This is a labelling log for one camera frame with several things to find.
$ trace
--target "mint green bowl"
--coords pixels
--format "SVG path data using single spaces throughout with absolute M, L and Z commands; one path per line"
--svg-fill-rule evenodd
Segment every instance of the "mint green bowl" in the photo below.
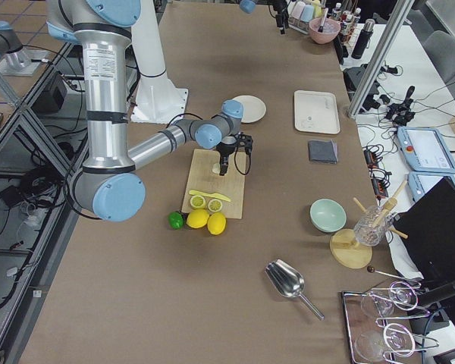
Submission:
M 318 199 L 310 207 L 310 219 L 320 231 L 334 233 L 346 224 L 344 208 L 333 199 Z

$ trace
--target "cutting board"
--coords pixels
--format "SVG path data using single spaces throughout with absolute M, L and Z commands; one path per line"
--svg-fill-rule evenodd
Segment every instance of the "cutting board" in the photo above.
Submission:
M 221 212 L 226 218 L 243 217 L 244 176 L 236 170 L 234 154 L 229 156 L 229 168 L 225 176 L 212 171 L 215 163 L 219 163 L 219 153 L 213 150 L 194 149 L 190 164 L 189 178 L 184 193 L 182 212 L 191 212 L 189 190 L 198 190 L 207 193 L 222 193 L 229 197 L 231 202 L 222 201 Z M 236 155 L 237 167 L 246 170 L 246 154 L 244 151 Z

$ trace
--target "stainless steel scoop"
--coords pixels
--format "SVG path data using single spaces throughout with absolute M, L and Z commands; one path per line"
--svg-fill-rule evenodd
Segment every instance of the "stainless steel scoop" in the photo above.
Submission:
M 299 297 L 320 320 L 325 318 L 319 309 L 303 295 L 305 281 L 295 268 L 290 267 L 283 260 L 277 259 L 266 266 L 265 272 L 282 296 L 286 298 Z

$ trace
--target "yellow knife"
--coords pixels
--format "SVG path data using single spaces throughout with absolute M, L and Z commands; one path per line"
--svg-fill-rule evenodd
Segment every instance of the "yellow knife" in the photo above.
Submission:
M 203 191 L 196 191 L 196 190 L 190 190 L 189 191 L 190 195 L 200 195 L 204 197 L 212 197 L 213 199 L 222 199 L 223 201 L 228 201 L 231 202 L 231 199 L 225 195 L 222 195 L 220 193 L 214 192 L 214 193 L 207 193 Z

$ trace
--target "pink bowl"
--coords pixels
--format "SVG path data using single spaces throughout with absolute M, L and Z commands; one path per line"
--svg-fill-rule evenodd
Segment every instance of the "pink bowl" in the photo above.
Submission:
M 320 22 L 322 19 L 317 17 L 309 22 L 309 35 L 315 43 L 325 44 L 329 43 L 340 32 L 340 23 L 333 19 L 326 19 L 324 25 L 324 32 L 319 33 Z

